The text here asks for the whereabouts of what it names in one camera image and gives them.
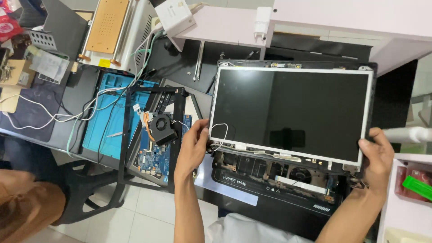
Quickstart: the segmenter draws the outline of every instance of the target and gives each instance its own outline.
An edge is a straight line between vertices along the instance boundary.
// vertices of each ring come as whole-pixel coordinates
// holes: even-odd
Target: desk
[[[365,53],[368,55],[370,51],[370,47],[367,46],[358,46],[338,42],[324,42],[310,37],[295,36],[291,38],[289,35],[284,35],[284,37],[289,40],[291,44],[290,48],[295,50],[284,49],[286,46],[272,45],[272,48],[270,48],[268,52],[270,58],[288,58],[295,60],[310,60],[311,58],[319,58],[319,60],[324,61],[324,55],[311,54],[309,53],[310,50],[307,48],[313,47],[314,52],[325,53],[319,49],[320,46],[325,46],[327,50],[331,50],[330,52],[333,55],[358,56],[360,60],[363,60],[365,58]],[[158,53],[153,53],[151,60],[152,62],[161,62],[163,61],[163,58],[160,59],[160,57],[170,58],[169,55],[159,55]],[[343,59],[338,56],[328,56],[328,58],[330,58],[332,61]],[[193,67],[194,71],[195,61],[190,63],[193,64],[190,66]],[[375,102],[373,105],[374,112],[372,116],[372,126],[379,126],[381,128],[396,128],[403,127],[405,125],[415,71],[416,62],[411,62],[378,79],[375,91]],[[185,71],[185,69],[179,68],[179,70],[176,72],[179,72],[179,75],[184,76],[187,71]],[[173,73],[169,78],[173,81],[176,81],[175,77],[176,75]],[[63,95],[63,103],[69,111],[71,111],[73,114],[78,114],[81,112],[84,103],[95,95],[98,83],[97,79],[98,72],[94,67],[85,67],[77,74],[71,74],[67,84],[68,87],[66,87]],[[211,81],[201,76],[199,82],[210,83]],[[201,113],[204,117],[207,117],[208,112],[206,112],[205,107],[201,107],[203,102],[200,101],[198,97],[197,102],[200,106]],[[59,112],[65,114],[62,108],[60,108]],[[15,134],[4,129],[0,129],[0,132],[11,136],[16,136],[52,149],[66,151],[67,140],[71,133],[72,126],[73,121],[65,123],[57,122],[54,125],[50,141],[46,143]],[[79,129],[77,129],[74,133],[72,142],[75,139],[77,142],[74,146],[72,146],[71,151],[79,158],[95,162],[97,160],[96,152],[84,149],[82,153],[78,154],[80,142],[83,139],[84,129],[85,124],[81,125],[81,127],[79,127]],[[101,164],[113,169],[118,168],[118,160],[110,157],[102,157]],[[323,225],[328,220],[328,218],[324,216],[307,214],[298,210],[291,210],[293,207],[289,204],[266,197],[260,198],[258,200],[257,206],[254,207],[203,188],[197,188],[197,194],[199,199],[207,201],[211,204],[225,208],[232,212],[243,214],[247,217],[251,217],[253,219],[312,240],[315,240]]]

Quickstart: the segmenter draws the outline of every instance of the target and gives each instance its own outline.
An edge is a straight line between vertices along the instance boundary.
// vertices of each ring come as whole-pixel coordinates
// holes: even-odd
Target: metal rod
[[[205,43],[206,43],[205,41],[201,41],[200,50],[198,51],[198,60],[197,60],[197,65],[195,67],[194,82],[200,80],[200,72],[201,72],[201,65],[202,65],[202,61],[203,61],[203,53],[204,53],[204,44]]]
[[[95,13],[93,14],[92,23],[90,25],[89,31],[87,32],[86,41],[84,42],[83,49],[81,51],[81,54],[84,55],[84,56],[86,55],[87,41],[89,41],[90,33],[92,32],[93,23],[95,22],[95,17],[96,17],[96,14],[98,13],[99,4],[100,4],[101,1],[102,0],[98,1],[98,5],[96,6]]]
[[[126,28],[126,25],[129,22],[129,14],[130,14],[130,10],[132,8],[132,1],[134,1],[134,0],[129,0],[129,2],[127,3],[126,14],[124,15],[123,23],[121,24],[120,34],[118,35],[119,37],[117,40],[117,44],[115,44],[114,55],[112,56],[113,60],[115,60],[117,58],[118,49],[120,48],[121,44],[123,43],[123,39],[124,39],[123,33],[125,32],[124,29]]]

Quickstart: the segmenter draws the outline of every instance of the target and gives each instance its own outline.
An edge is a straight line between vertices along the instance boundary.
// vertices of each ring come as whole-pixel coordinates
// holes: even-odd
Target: black desk
[[[323,42],[314,38],[303,36],[275,35],[274,40],[275,44],[273,45],[272,42],[273,47],[267,51],[269,59],[289,57],[295,60],[313,60],[318,58],[319,60],[324,61],[326,58],[327,60],[330,58],[332,61],[337,61],[341,60],[340,56],[343,55],[358,57],[359,60],[365,61],[368,59],[370,52],[370,47],[368,46],[337,42]],[[215,45],[216,48],[212,49],[211,46],[213,45],[215,44],[208,45],[207,49],[205,49],[206,53],[210,53],[210,57],[205,56],[203,59],[219,59],[219,53],[223,51],[222,49],[224,47],[220,49],[220,46],[218,47],[218,45]],[[246,50],[243,47],[238,48],[241,49],[240,53],[244,53],[245,51],[249,52],[249,50]],[[323,55],[310,54],[310,51],[329,53],[331,56],[324,57]],[[204,91],[204,89],[209,87],[211,84],[210,78],[213,77],[213,70],[216,70],[216,66],[215,64],[211,63],[207,63],[206,65],[208,66],[205,68],[203,66],[202,71],[205,72],[205,75],[201,74],[199,81],[200,83],[194,84],[192,78],[197,58],[196,56],[197,55],[190,55],[190,58],[194,58],[194,60],[186,61],[185,63],[187,63],[187,66],[185,67],[181,62],[179,64],[176,62],[170,63],[170,55],[167,55],[166,53],[158,54],[154,52],[150,66],[153,65],[153,62],[156,63],[154,64],[154,67],[158,65],[157,63],[170,63],[170,65],[172,64],[171,68],[175,72],[170,73],[169,77],[167,78],[179,83],[185,82],[186,85],[190,85],[191,87],[198,85],[200,86],[199,89]],[[380,126],[381,128],[395,128],[403,127],[405,125],[415,71],[416,62],[411,62],[404,67],[386,74],[378,80],[376,87],[376,98],[373,106],[373,126]],[[182,77],[184,79],[176,80],[176,77]],[[98,71],[94,67],[85,67],[77,74],[71,74],[68,81],[68,87],[66,87],[63,96],[63,103],[70,112],[73,114],[79,114],[84,103],[94,97],[95,91],[98,89],[97,78]],[[200,109],[203,116],[208,117],[206,108],[200,107]],[[59,113],[65,114],[62,108],[60,108]],[[11,136],[16,136],[52,149],[66,151],[67,140],[71,133],[72,126],[73,121],[65,123],[56,122],[51,139],[46,143],[42,143],[35,139],[12,133],[4,129],[0,129],[0,132]],[[82,153],[78,154],[85,128],[85,124],[82,124],[79,126],[79,129],[76,129],[72,139],[72,144],[75,140],[77,142],[71,147],[70,150],[77,157],[95,162],[97,160],[96,152],[83,149]],[[118,168],[118,160],[111,157],[103,156],[101,164],[113,169]],[[312,240],[315,240],[321,231],[321,228],[327,221],[327,217],[325,216],[305,214],[303,211],[292,210],[293,207],[291,205],[271,198],[262,197],[258,200],[257,206],[253,207],[203,188],[197,188],[197,194],[200,199],[211,204],[225,208],[232,212],[243,214],[247,217],[254,218],[269,225],[282,228],[283,230],[290,231]]]

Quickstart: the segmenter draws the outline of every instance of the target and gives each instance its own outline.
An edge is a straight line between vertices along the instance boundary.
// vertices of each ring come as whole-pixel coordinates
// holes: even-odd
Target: motherboard
[[[181,137],[189,130],[192,125],[192,116],[183,116],[183,128]],[[141,145],[138,152],[138,170],[141,173],[150,174],[157,179],[163,177],[164,182],[168,182],[169,155],[171,143],[157,146],[152,143],[146,132],[141,133]]]

